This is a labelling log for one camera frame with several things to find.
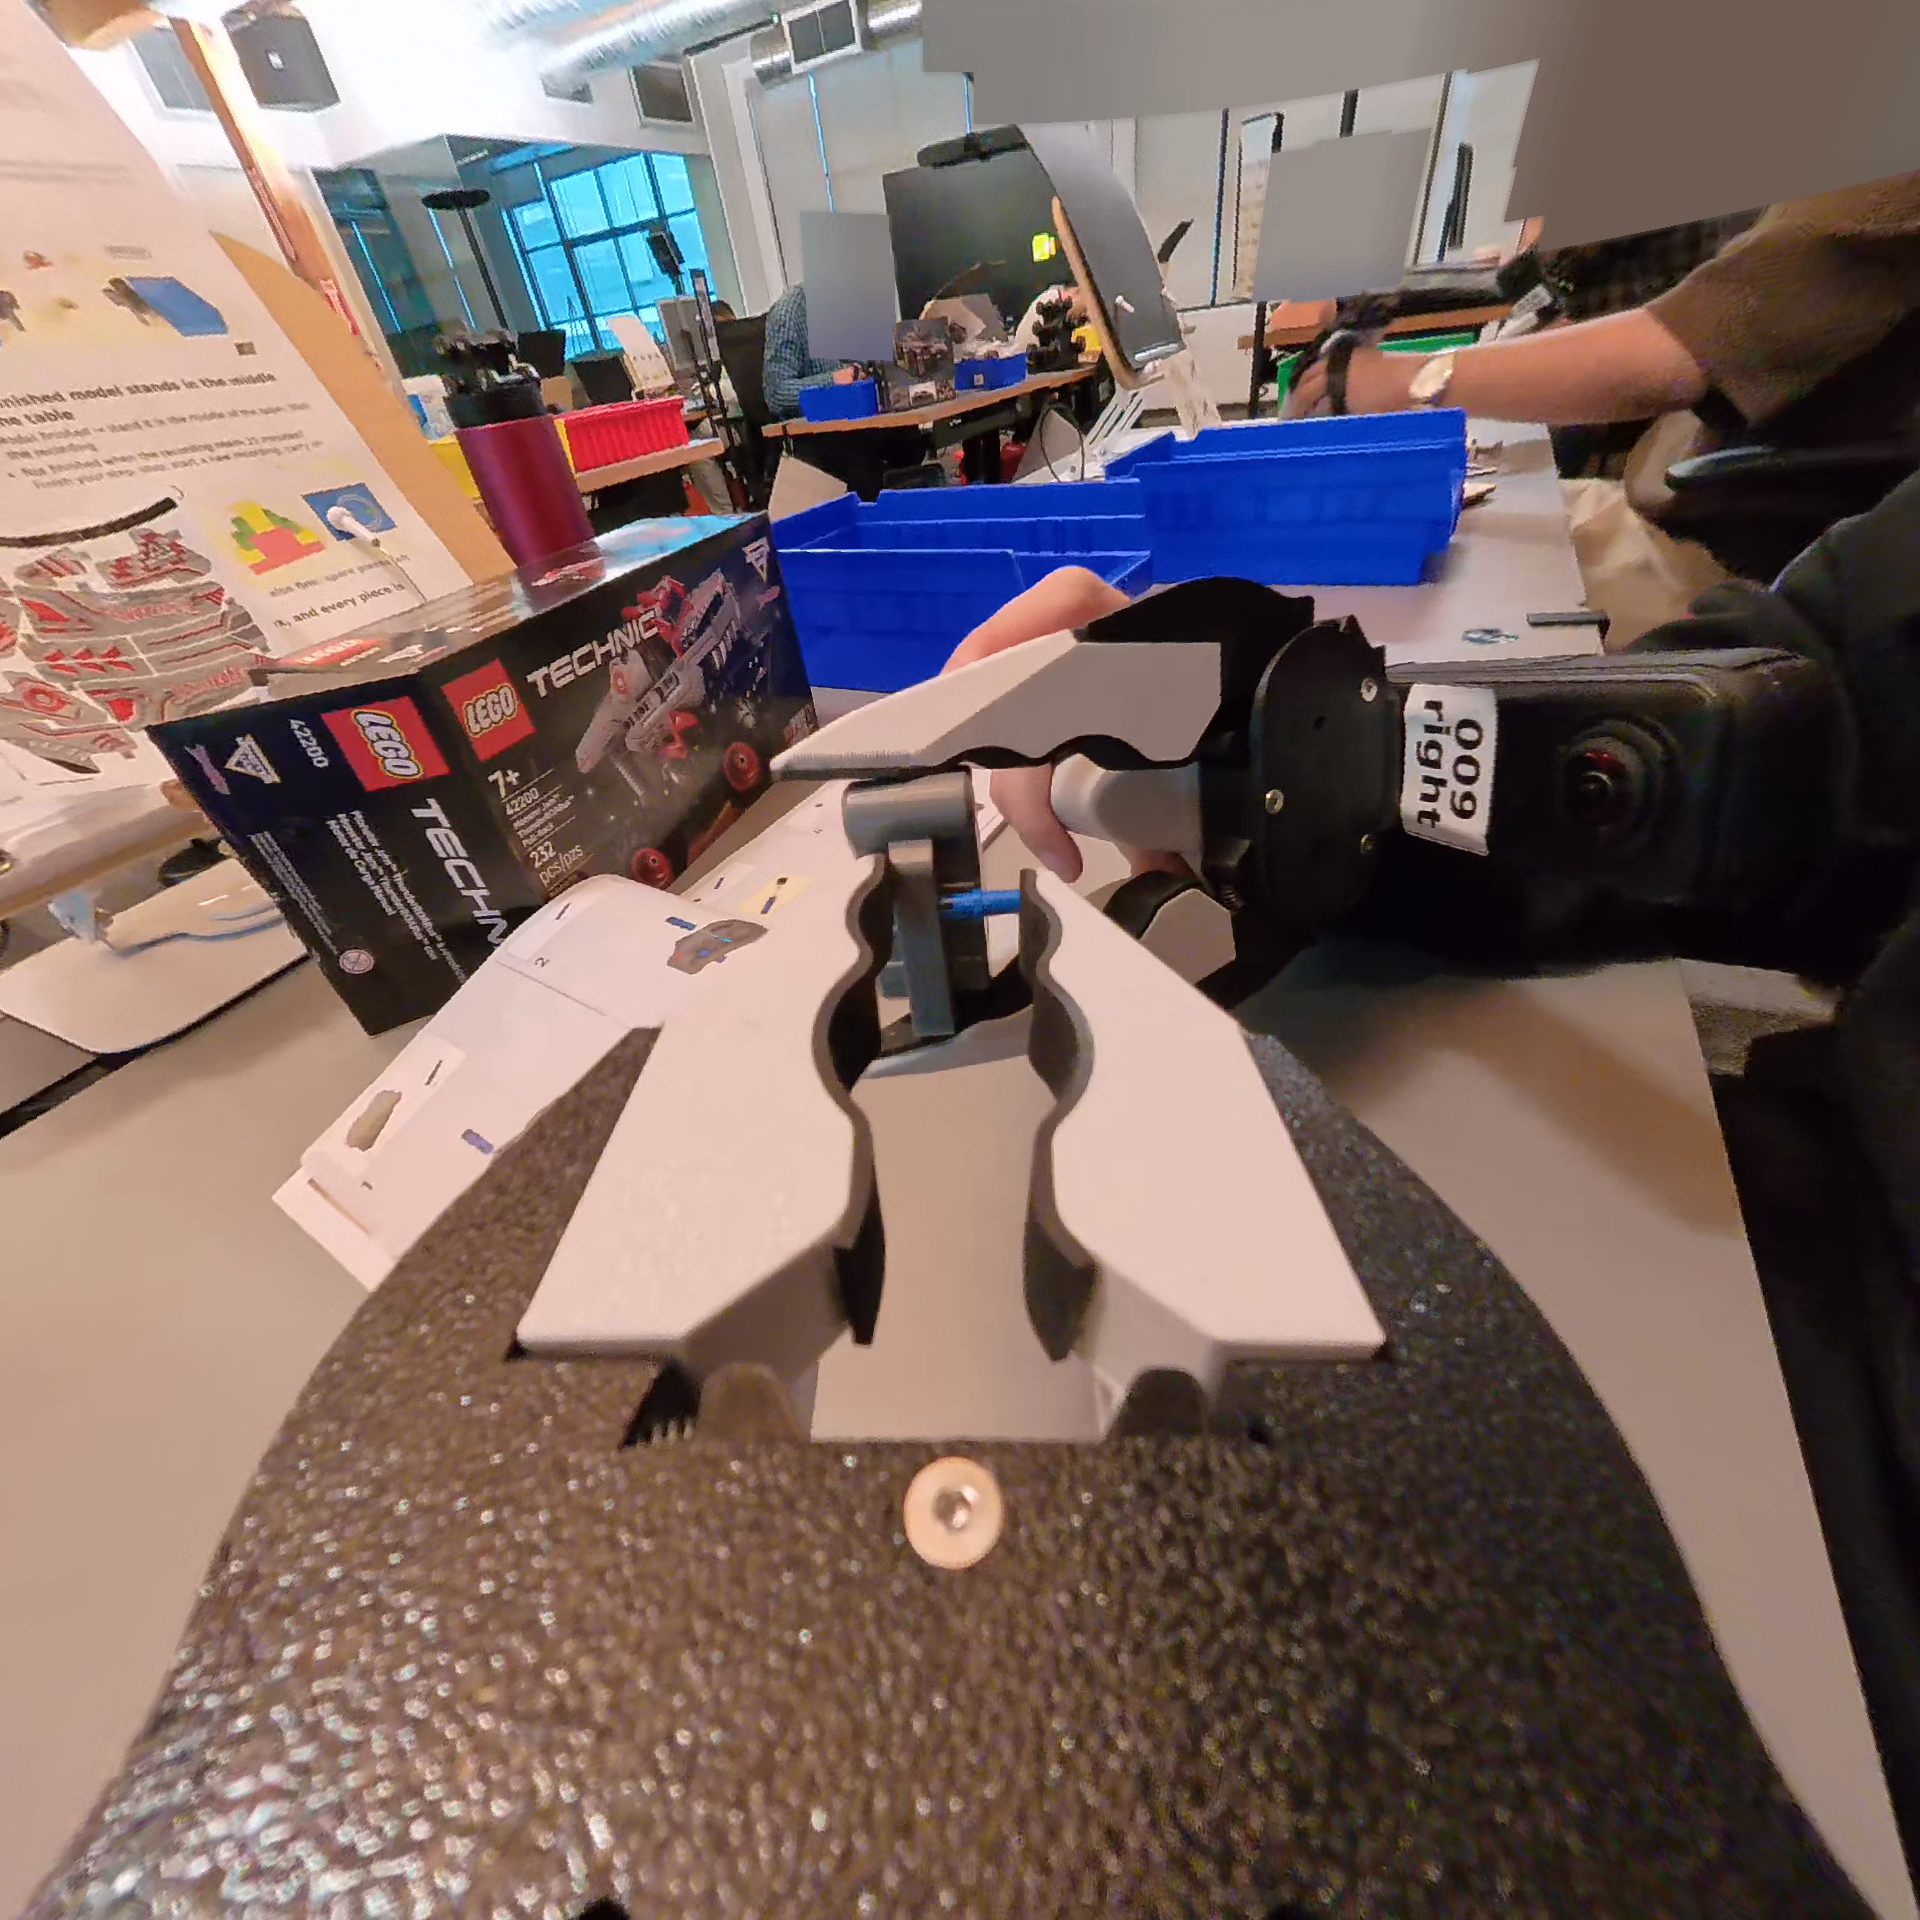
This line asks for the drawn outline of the brown cardboard stand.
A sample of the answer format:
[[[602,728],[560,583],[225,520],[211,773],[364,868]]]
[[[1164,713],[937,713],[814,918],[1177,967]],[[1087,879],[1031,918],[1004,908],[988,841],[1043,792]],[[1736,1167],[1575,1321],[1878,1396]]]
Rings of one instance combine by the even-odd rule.
[[[405,392],[388,382],[388,368],[375,356],[369,339],[355,333],[353,302],[315,219],[323,203],[315,190],[301,190],[294,170],[282,161],[272,133],[261,129],[259,106],[247,106],[247,80],[229,33],[197,21],[170,21],[170,33],[190,74],[200,75],[206,102],[225,123],[229,147],[286,261],[272,267],[265,251],[254,251],[237,239],[225,239],[225,251],[261,296],[265,315],[286,327],[320,386],[339,400],[339,407],[362,435],[411,511],[445,545],[445,555],[469,582],[503,574],[515,564],[509,552],[418,435]]]

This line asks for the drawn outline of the blue plastic bin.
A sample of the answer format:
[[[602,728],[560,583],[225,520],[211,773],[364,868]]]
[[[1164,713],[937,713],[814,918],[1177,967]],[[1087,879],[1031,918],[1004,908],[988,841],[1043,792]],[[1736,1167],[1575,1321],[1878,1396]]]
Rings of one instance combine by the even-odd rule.
[[[1258,419],[1102,461],[1140,483],[1162,583],[1410,589],[1459,527],[1469,416]]]
[[[1008,601],[1086,564],[1150,589],[1138,480],[948,483],[825,500],[768,523],[814,689],[898,693],[937,677]]]

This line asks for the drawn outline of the grey desk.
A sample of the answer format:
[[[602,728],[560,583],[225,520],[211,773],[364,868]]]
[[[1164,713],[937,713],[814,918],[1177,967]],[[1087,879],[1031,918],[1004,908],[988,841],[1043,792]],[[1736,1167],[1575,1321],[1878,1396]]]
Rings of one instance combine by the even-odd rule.
[[[1450,981],[1328,944],[1248,1001],[1509,1259],[1635,1448],[1837,1857],[1914,1918],[1744,1244],[1703,967]],[[211,1555],[362,1288],[272,1202],[405,1035],[294,968],[4,1137],[4,1918],[147,1719]]]

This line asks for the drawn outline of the red plastic bin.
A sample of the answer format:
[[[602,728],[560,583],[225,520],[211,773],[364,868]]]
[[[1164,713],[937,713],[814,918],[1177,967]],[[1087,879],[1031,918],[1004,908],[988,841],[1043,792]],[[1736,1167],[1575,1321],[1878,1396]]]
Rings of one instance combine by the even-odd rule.
[[[576,473],[621,466],[621,461],[689,447],[689,423],[685,423],[678,394],[565,407],[556,419],[556,426],[565,438]]]

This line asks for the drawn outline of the black wall speaker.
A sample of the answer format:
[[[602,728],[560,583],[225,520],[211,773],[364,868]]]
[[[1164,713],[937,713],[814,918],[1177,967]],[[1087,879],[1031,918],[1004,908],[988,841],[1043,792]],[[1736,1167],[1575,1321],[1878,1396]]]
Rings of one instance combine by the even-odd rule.
[[[225,8],[225,33],[261,112],[339,112],[342,93],[323,41],[294,0],[242,0]]]

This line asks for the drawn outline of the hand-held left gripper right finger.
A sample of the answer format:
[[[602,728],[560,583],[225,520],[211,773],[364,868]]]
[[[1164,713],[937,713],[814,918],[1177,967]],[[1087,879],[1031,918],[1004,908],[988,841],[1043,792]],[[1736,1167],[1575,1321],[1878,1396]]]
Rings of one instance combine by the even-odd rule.
[[[1087,1369],[1374,1361],[1351,1269],[1246,1029],[1046,868],[1021,877],[1036,1130],[1027,1321]]]

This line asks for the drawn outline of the person's right hand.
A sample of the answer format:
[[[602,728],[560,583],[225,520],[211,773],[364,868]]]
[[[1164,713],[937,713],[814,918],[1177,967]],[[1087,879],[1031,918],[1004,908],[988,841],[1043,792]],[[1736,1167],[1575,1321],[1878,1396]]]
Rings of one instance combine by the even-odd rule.
[[[1102,574],[1086,564],[1061,564],[1019,601],[1008,601],[995,617],[982,617],[942,668],[942,677],[960,677],[976,659],[995,659],[1046,643],[1056,631],[1081,631],[1109,613],[1120,613],[1132,601],[1114,589]],[[1004,811],[1008,833],[1036,854],[1043,868],[1061,879],[1086,877],[1086,853],[1074,833],[1061,824],[1050,802],[1050,769],[1046,766],[1014,766],[988,773],[995,807]]]

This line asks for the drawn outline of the grey toy beam piece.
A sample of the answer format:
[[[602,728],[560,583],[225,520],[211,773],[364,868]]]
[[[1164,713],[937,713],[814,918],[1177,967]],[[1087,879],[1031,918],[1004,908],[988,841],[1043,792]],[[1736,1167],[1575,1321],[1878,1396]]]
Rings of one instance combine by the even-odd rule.
[[[884,1031],[884,1050],[957,1043],[995,993],[988,923],[951,911],[951,899],[979,895],[976,773],[854,779],[841,828],[854,854],[884,865],[879,993],[906,1001]]]

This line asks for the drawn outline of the toy instruction booklet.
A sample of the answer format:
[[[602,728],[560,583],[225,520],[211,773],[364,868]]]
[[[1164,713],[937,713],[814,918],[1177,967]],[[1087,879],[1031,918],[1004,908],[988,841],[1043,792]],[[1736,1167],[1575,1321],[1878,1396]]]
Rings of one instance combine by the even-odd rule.
[[[619,1043],[650,1043],[713,956],[850,865],[841,785],[777,820],[695,895],[588,879],[541,908],[305,1150],[282,1207],[364,1288]]]

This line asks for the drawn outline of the black toy set box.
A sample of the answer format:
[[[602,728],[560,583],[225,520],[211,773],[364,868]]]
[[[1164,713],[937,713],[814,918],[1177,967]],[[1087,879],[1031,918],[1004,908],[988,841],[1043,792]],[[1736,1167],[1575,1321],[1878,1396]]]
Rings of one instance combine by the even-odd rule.
[[[645,520],[152,744],[364,1035],[579,879],[678,879],[818,728],[764,514]]]

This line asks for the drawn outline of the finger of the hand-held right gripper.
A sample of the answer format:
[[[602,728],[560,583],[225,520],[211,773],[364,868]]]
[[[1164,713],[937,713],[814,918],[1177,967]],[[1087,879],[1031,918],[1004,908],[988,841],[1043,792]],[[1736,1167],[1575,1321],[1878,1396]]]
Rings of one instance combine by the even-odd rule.
[[[957,766],[1171,769],[1248,725],[1258,677],[1315,617],[1309,595],[1188,582],[1086,628],[850,710],[768,761],[777,779],[911,779]]]
[[[1050,811],[1074,839],[1204,861],[1204,769],[1194,761],[1164,769],[1102,769],[1087,758],[1070,758],[1050,769]]]

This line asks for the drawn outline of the maroon tumbler with black lid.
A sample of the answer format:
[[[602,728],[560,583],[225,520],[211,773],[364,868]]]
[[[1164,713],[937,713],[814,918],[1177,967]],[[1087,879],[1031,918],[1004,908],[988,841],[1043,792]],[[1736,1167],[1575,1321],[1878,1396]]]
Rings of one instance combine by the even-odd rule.
[[[588,511],[565,457],[541,382],[445,373],[456,447],[518,571],[594,544]]]

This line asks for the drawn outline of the person's dark jacket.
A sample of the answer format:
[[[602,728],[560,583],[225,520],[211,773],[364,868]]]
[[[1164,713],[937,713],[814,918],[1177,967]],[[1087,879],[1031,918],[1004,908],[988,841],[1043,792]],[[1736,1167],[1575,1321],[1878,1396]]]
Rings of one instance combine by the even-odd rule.
[[[1920,1864],[1920,1050],[1911,949],[1714,1078],[1908,1871]]]

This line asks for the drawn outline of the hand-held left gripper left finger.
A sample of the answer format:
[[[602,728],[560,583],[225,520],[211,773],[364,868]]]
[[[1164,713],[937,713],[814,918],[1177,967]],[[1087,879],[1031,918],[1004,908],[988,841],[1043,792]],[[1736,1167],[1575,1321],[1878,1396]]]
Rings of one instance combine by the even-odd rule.
[[[850,1082],[879,1056],[884,854],[814,879],[713,956],[518,1321],[527,1354],[814,1369],[873,1339],[884,1215]]]

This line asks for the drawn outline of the another person's forearm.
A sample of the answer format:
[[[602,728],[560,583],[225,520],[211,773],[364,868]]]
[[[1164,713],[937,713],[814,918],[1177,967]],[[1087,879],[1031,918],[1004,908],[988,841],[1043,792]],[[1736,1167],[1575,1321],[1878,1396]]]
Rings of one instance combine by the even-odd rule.
[[[1914,267],[1914,170],[1789,202],[1639,310],[1459,347],[1442,407],[1576,426],[1719,400],[1759,426],[1856,368],[1891,356],[1914,318]],[[1402,416],[1418,368],[1357,347],[1335,400],[1335,354],[1320,354],[1294,377],[1289,419]]]

